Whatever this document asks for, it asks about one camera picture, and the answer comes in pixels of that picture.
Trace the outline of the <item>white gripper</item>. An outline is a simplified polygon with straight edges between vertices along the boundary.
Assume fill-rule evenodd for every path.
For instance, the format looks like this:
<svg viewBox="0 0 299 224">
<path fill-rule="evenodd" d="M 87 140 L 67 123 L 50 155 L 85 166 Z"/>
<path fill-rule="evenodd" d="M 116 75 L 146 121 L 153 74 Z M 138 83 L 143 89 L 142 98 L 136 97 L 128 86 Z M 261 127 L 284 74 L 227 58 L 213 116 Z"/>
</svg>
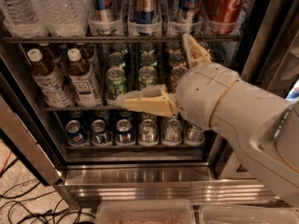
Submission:
<svg viewBox="0 0 299 224">
<path fill-rule="evenodd" d="M 129 111 L 165 118 L 179 112 L 188 122 L 210 130 L 210 120 L 218 102 L 240 77 L 234 70 L 211 63 L 209 52 L 192 35 L 184 34 L 182 39 L 191 69 L 180 78 L 176 95 L 169 93 L 164 84 L 159 84 L 120 94 L 115 102 Z"/>
</svg>

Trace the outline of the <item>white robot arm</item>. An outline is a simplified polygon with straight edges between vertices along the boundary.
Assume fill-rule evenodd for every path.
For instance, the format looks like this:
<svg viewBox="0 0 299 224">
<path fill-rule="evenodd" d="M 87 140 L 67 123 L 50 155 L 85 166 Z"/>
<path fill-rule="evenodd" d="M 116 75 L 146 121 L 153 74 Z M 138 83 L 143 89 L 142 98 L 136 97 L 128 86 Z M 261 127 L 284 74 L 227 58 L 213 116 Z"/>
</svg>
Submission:
<svg viewBox="0 0 299 224">
<path fill-rule="evenodd" d="M 210 60 L 195 38 L 185 34 L 190 68 L 176 91 L 164 85 L 121 94 L 124 109 L 188 122 L 212 130 L 231 145 L 242 166 L 286 203 L 299 203 L 299 106 L 242 80 Z"/>
</svg>

